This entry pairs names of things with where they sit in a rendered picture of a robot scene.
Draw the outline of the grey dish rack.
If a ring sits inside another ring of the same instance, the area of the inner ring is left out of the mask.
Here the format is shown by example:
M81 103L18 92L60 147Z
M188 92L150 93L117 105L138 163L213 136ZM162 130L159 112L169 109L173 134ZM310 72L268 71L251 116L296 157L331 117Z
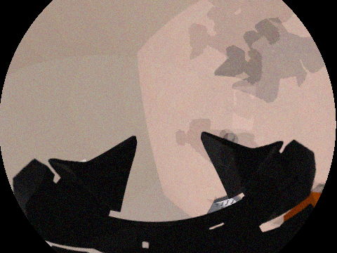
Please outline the grey dish rack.
M228 205L233 205L233 203L238 202L239 197L235 196L232 199L228 199L228 196L222 197L221 199L217 199L213 201L211 208L208 210L208 214L211 212L218 211L219 209L225 208Z

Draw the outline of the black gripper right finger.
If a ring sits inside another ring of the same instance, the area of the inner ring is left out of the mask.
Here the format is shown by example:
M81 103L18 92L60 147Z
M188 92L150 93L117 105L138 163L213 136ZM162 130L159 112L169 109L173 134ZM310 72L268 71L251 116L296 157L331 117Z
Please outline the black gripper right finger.
M284 141L275 141L267 146L248 148L203 131L201 142L211 158L214 169L224 186L228 199L242 193L260 167L281 150Z

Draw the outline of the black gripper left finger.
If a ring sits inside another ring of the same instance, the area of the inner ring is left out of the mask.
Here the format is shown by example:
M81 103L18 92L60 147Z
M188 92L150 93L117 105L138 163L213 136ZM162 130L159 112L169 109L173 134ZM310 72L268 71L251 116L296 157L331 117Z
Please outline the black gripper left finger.
M48 163L59 177L84 186L110 210L120 212L137 144L132 136L86 162L51 158Z

